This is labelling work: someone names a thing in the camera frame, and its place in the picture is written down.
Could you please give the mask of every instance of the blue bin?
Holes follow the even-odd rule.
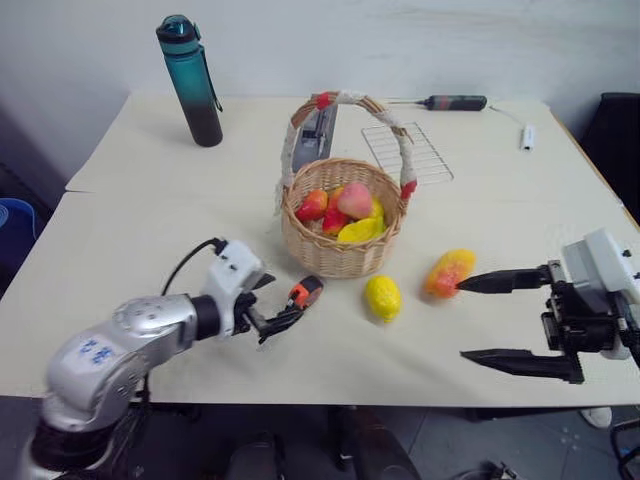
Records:
[[[37,239],[36,213],[17,198],[0,198],[0,270],[12,278]]]

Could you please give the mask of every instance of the wicker basket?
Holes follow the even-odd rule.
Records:
[[[345,158],[315,161],[294,176],[291,161],[298,128],[314,109],[333,103],[358,105],[391,127],[400,144],[403,161],[402,190],[380,168]],[[308,270],[324,277],[360,277],[378,270],[391,253],[407,212],[407,201],[416,187],[409,143],[406,130],[382,105],[366,95],[326,92],[302,105],[291,118],[282,150],[282,233],[291,255]],[[296,218],[295,211],[311,190],[328,191],[354,181],[367,185],[384,208],[388,228],[381,236],[364,243],[338,243],[335,238],[322,234],[321,221],[305,226]]]

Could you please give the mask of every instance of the screwdriver handle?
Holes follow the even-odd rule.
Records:
[[[416,103],[424,105],[427,110],[479,112],[487,105],[487,97],[484,95],[431,95]]]

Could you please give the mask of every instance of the yellow lemon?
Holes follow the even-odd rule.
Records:
[[[402,309],[402,294],[390,277],[372,277],[367,282],[364,294],[373,313],[382,317],[385,322],[393,321]]]

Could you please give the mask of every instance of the white basket handle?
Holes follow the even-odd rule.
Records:
[[[282,178],[278,184],[278,199],[282,198],[282,189],[289,188],[293,184],[295,177],[292,169],[293,150],[295,148],[298,129],[314,110],[323,110],[333,104],[358,105],[382,123],[391,127],[391,131],[400,145],[400,157],[402,159],[402,169],[400,170],[401,197],[405,202],[409,201],[411,194],[415,191],[418,184],[416,172],[411,160],[411,138],[409,134],[406,129],[400,125],[398,119],[384,106],[363,93],[349,90],[324,92],[320,95],[313,95],[307,103],[302,105],[291,117],[280,156]]]

